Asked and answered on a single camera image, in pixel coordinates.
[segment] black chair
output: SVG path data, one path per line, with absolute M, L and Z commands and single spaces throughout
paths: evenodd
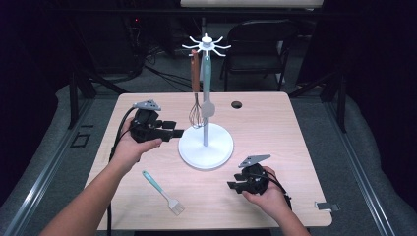
M 281 90 L 289 47 L 298 35 L 296 25 L 288 20 L 248 21 L 234 27 L 227 36 L 226 51 L 221 67 L 224 91 L 228 74 L 280 74 L 277 90 Z M 282 41 L 280 51 L 277 44 Z

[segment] hand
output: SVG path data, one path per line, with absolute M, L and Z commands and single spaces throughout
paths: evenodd
M 263 169 L 275 175 L 275 171 L 271 168 L 263 166 Z M 262 195 L 253 195 L 247 191 L 243 191 L 242 195 L 252 204 L 258 205 L 267 215 L 271 217 L 276 217 L 281 212 L 284 213 L 291 210 L 285 201 L 281 189 L 272 183 L 272 181 L 269 181 L 268 188 Z
M 114 152 L 113 158 L 111 160 L 111 162 L 121 164 L 126 173 L 129 172 L 132 169 L 133 165 L 141 159 L 143 153 L 147 152 L 150 149 L 157 148 L 162 144 L 162 139 L 155 139 L 143 143 L 137 143 L 132 138 L 130 131 L 128 131 L 132 119 L 133 118 L 127 119 L 126 122 L 123 124 L 121 135 L 124 135 L 120 139 Z

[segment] wooden table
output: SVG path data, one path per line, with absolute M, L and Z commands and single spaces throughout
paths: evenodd
M 181 0 L 181 7 L 321 8 L 324 0 Z
M 325 202 L 312 160 L 294 111 L 284 92 L 213 92 L 216 111 L 210 122 L 225 128 L 233 138 L 234 150 L 221 167 L 202 171 L 190 167 L 178 151 L 179 139 L 163 143 L 145 153 L 141 162 L 124 177 L 112 201 L 113 229 L 199 230 L 278 227 L 257 206 L 229 189 L 238 164 L 248 155 L 270 154 L 261 162 L 276 175 L 292 197 L 294 212 L 307 227 L 331 224 L 329 212 L 315 208 Z M 192 93 L 127 93 L 120 95 L 92 166 L 89 183 L 108 163 L 119 123 L 134 102 L 153 99 L 162 107 L 160 120 L 177 122 L 188 129 L 194 104 Z M 232 101 L 243 106 L 235 109 Z M 185 210 L 176 216 L 166 199 L 144 178 L 146 170 Z M 106 228 L 106 215 L 98 229 Z

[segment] forearm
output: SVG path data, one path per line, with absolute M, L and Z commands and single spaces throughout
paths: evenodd
M 107 165 L 41 235 L 94 235 L 124 174 L 117 163 Z
M 285 236 L 310 235 L 297 215 L 290 209 L 274 213 L 271 217 L 278 223 Z

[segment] wooden handle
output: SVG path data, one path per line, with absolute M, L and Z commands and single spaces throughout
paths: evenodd
M 200 61 L 199 61 L 199 53 L 196 50 L 192 50 L 191 54 L 191 86 L 193 92 L 200 91 Z

